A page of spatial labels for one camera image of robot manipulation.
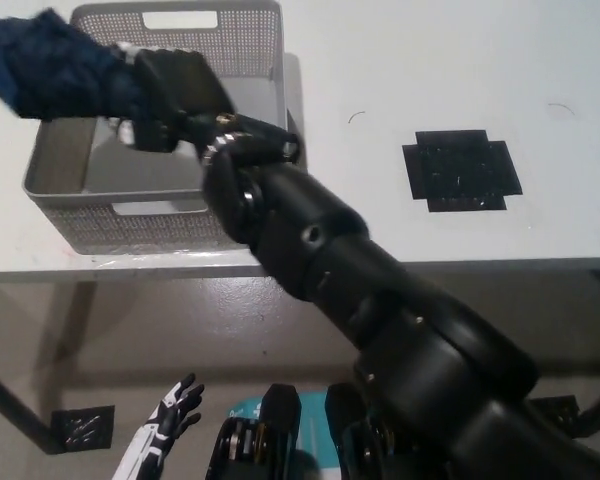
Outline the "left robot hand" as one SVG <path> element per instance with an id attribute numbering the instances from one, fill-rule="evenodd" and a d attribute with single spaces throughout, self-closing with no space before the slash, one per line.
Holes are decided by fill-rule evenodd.
<path id="1" fill-rule="evenodd" d="M 201 419 L 196 409 L 203 392 L 204 385 L 190 373 L 163 397 L 145 423 L 153 431 L 152 448 L 167 455 L 175 441 Z"/>

